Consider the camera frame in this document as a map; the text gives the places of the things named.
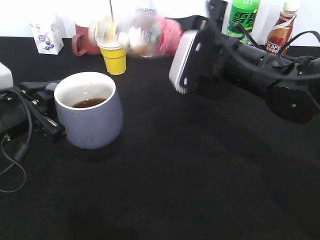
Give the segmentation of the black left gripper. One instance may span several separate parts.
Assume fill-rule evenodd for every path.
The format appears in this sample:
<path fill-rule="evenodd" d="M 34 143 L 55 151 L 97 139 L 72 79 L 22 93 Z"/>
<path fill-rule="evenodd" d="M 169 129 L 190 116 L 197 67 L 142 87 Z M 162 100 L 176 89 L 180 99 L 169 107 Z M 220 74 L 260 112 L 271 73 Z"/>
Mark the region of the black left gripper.
<path fill-rule="evenodd" d="M 66 135 L 65 128 L 58 123 L 54 99 L 56 81 L 30 82 L 25 81 L 14 90 L 28 103 L 33 131 L 58 142 Z M 23 103 L 9 89 L 0 91 L 0 137 L 10 140 L 29 130 L 29 119 Z"/>

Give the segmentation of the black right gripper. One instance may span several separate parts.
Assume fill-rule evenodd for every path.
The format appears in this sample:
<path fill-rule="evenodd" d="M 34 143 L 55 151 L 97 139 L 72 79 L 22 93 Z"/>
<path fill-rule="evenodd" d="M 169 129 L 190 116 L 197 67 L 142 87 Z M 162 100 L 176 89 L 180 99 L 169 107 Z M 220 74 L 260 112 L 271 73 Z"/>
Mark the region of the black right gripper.
<path fill-rule="evenodd" d="M 209 0 L 206 3 L 208 17 L 194 15 L 183 18 L 184 32 L 197 30 L 180 83 L 187 94 L 195 93 L 206 98 L 225 98 L 232 85 L 223 79 L 228 54 L 222 46 L 228 36 L 222 34 L 225 11 L 224 0 Z"/>

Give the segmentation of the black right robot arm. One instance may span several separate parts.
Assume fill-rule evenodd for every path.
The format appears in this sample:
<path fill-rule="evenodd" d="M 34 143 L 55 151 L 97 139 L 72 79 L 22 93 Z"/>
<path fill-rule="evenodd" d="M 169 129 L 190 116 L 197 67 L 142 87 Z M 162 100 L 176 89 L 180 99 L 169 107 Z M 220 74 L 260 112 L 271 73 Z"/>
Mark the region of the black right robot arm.
<path fill-rule="evenodd" d="M 223 34 L 226 7 L 224 0 L 209 0 L 209 16 L 196 17 L 182 35 L 169 71 L 175 90 L 217 100 L 236 86 L 283 120 L 308 123 L 320 112 L 319 59 L 271 54 Z"/>

